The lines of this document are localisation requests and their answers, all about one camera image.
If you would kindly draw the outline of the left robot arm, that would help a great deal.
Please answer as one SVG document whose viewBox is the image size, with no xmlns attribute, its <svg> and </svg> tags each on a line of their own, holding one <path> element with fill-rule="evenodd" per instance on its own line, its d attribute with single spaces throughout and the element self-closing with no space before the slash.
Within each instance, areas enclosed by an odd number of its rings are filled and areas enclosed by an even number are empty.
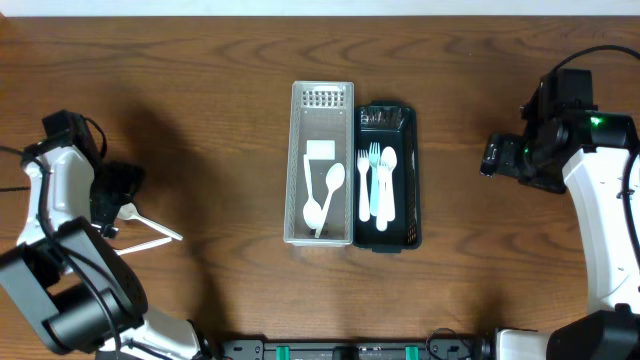
<svg viewBox="0 0 640 360">
<path fill-rule="evenodd" d="M 25 226 L 1 256 L 1 286 L 46 347 L 98 359 L 213 359 L 190 320 L 149 306 L 141 282 L 110 245 L 114 223 L 145 176 L 105 159 L 96 122 L 60 110 L 45 138 L 18 151 L 30 179 Z"/>
</svg>

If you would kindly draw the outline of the light blue fork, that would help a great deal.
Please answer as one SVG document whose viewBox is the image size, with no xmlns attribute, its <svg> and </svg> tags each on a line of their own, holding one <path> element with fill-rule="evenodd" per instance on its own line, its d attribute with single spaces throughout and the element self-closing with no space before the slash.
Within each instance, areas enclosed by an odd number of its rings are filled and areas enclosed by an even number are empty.
<svg viewBox="0 0 640 360">
<path fill-rule="evenodd" d="M 378 215 L 379 204 L 379 178 L 378 166 L 381 158 L 381 149 L 378 142 L 372 142 L 369 148 L 369 163 L 371 168 L 371 191 L 369 210 L 372 216 Z"/>
</svg>

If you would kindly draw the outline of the white fork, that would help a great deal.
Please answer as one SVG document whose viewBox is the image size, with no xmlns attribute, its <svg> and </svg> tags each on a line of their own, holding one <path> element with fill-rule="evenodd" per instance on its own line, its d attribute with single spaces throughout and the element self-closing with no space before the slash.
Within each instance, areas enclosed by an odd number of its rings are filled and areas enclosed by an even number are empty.
<svg viewBox="0 0 640 360">
<path fill-rule="evenodd" d="M 390 171 L 386 161 L 381 160 L 378 166 L 379 204 L 376 218 L 376 228 L 384 232 L 390 221 Z"/>
<path fill-rule="evenodd" d="M 360 175 L 360 188 L 359 188 L 359 220 L 361 222 L 368 222 L 370 220 L 369 211 L 369 193 L 367 183 L 367 173 L 369 170 L 369 158 L 367 150 L 357 151 L 357 169 Z"/>
</svg>

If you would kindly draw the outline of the white spoon handle up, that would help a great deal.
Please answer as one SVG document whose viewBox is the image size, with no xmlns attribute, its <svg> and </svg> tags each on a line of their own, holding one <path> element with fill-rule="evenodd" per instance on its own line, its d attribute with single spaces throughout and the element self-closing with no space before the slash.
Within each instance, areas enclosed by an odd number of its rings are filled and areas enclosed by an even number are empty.
<svg viewBox="0 0 640 360">
<path fill-rule="evenodd" d="M 307 201 L 303 206 L 303 218 L 310 229 L 317 229 L 320 226 L 321 207 L 314 199 L 311 167 L 308 155 L 303 156 L 303 167 L 305 175 L 305 183 L 307 188 Z"/>
</svg>

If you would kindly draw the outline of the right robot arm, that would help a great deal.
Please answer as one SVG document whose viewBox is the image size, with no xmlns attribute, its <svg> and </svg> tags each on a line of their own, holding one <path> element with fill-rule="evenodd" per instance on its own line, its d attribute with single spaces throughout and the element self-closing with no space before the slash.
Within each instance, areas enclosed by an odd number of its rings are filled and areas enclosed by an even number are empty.
<svg viewBox="0 0 640 360">
<path fill-rule="evenodd" d="M 521 135 L 492 134 L 480 172 L 569 193 L 587 267 L 587 314 L 551 333 L 497 331 L 495 359 L 639 356 L 639 137 L 631 116 L 599 111 L 588 70 L 544 75 Z"/>
</svg>

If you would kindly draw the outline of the black plastic basket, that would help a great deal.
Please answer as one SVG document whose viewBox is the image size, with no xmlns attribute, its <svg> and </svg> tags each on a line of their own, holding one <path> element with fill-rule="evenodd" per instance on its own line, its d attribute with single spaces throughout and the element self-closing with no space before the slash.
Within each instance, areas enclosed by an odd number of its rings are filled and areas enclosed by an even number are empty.
<svg viewBox="0 0 640 360">
<path fill-rule="evenodd" d="M 367 150 L 373 142 L 390 146 L 398 163 L 392 173 L 395 219 L 380 232 L 375 221 L 354 219 L 353 245 L 377 253 L 400 253 L 421 245 L 420 182 L 417 121 L 413 108 L 400 102 L 373 101 L 354 109 L 355 146 Z"/>
</svg>

